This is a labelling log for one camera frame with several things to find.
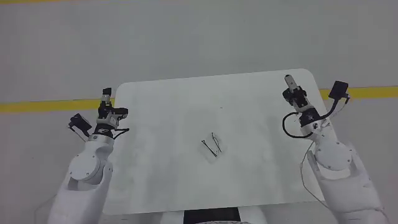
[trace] gray floor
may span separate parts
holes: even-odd
[[[309,69],[320,88],[334,80],[398,85],[396,0],[95,0],[0,11],[1,102],[97,98],[124,82],[289,68]],[[356,146],[392,223],[397,101],[354,101],[333,120],[341,140]],[[2,114],[1,223],[45,223],[47,200],[83,149],[65,127],[75,113]],[[316,202],[262,209],[270,224],[335,222]]]

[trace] white table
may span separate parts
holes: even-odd
[[[308,70],[244,73],[122,84],[116,107],[129,109],[114,143],[113,178],[104,213],[166,212],[313,201],[299,163],[310,141],[291,139],[282,118],[291,74],[326,113]],[[287,129],[299,135],[295,117]],[[198,148],[214,132],[228,149],[214,163]],[[308,188],[323,198],[308,165]]]

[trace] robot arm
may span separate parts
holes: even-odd
[[[113,137],[113,131],[119,131],[119,120],[128,114],[125,108],[113,108],[110,98],[111,89],[104,89],[95,131],[89,136],[87,134],[88,140],[83,152],[76,155],[69,165],[53,203],[49,224],[89,224],[100,220],[113,172],[112,163],[108,161],[117,137]],[[74,116],[72,122],[79,117],[80,115]],[[72,122],[70,128],[76,126],[83,133],[91,128],[81,117],[78,124]]]
[[[327,118],[341,98],[349,99],[346,94],[348,84],[335,82],[329,94],[335,102],[327,114],[320,116],[307,100],[307,93],[296,85],[293,77],[286,75],[285,81],[289,88],[283,92],[283,96],[297,111],[293,114],[300,114],[303,136],[293,136],[286,131],[286,118],[282,123],[284,131],[290,137],[310,139],[315,143],[315,153],[309,151],[307,158],[325,202],[335,218],[339,223],[347,224],[387,224],[388,219],[383,212],[381,201],[362,160],[351,143],[339,142]],[[322,174],[319,164],[326,170],[349,169],[349,176],[327,179]]]

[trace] black strip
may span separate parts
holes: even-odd
[[[184,211],[183,224],[196,224],[201,222],[240,222],[238,208],[211,208]]]

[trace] white cable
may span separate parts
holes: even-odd
[[[69,130],[73,131],[77,136],[79,136],[79,138],[81,140],[83,140],[83,142],[86,142],[85,139],[83,139],[74,129],[72,129],[71,127],[68,127]]]
[[[36,224],[37,220],[37,211],[42,208],[44,205],[46,205],[49,201],[51,201],[57,194],[51,196],[50,198],[48,198],[46,201],[42,202],[39,206],[37,206],[37,208],[35,209],[35,211],[33,212],[33,223]]]
[[[307,188],[307,186],[305,186],[305,183],[304,183],[303,164],[304,164],[304,160],[305,160],[305,158],[306,158],[306,156],[307,156],[307,153],[308,153],[309,150],[311,149],[311,147],[312,147],[312,145],[313,145],[314,142],[315,142],[315,141],[312,141],[312,143],[310,144],[310,146],[308,147],[307,151],[306,151],[305,154],[304,154],[303,160],[302,160],[301,163],[300,163],[300,176],[301,176],[301,182],[303,183],[303,186],[304,186],[305,190],[306,190],[308,193],[310,193],[310,194],[311,194],[318,202],[320,202],[325,208],[329,209],[329,211],[333,214],[333,211],[331,211],[331,209],[330,209],[326,204],[324,204],[318,197],[316,197],[316,196]]]
[[[383,209],[376,209],[376,211],[380,211],[384,215],[384,217],[386,218],[387,223],[391,224],[390,219],[388,219],[388,216],[387,216],[387,214],[385,213],[385,211]]]

